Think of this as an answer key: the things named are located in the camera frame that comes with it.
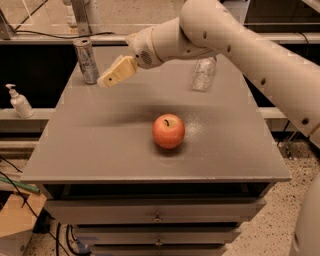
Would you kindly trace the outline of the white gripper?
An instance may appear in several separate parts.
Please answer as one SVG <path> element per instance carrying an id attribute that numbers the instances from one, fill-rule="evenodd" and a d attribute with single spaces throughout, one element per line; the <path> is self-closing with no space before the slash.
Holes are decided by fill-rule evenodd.
<path id="1" fill-rule="evenodd" d="M 163 64 L 156 54 L 152 41 L 153 27 L 130 34 L 126 38 L 130 54 L 118 56 L 111 66 L 98 78 L 100 87 L 114 86 L 136 74 L 138 66 L 151 69 Z"/>

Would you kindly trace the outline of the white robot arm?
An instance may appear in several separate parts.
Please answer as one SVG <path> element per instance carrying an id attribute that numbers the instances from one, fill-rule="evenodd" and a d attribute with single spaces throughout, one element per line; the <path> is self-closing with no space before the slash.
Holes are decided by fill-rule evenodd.
<path id="1" fill-rule="evenodd" d="M 320 147 L 320 66 L 245 28 L 218 0 L 187 0 L 179 17 L 131 34 L 126 42 L 130 54 L 98 78 L 101 87 L 139 68 L 221 54 Z"/>

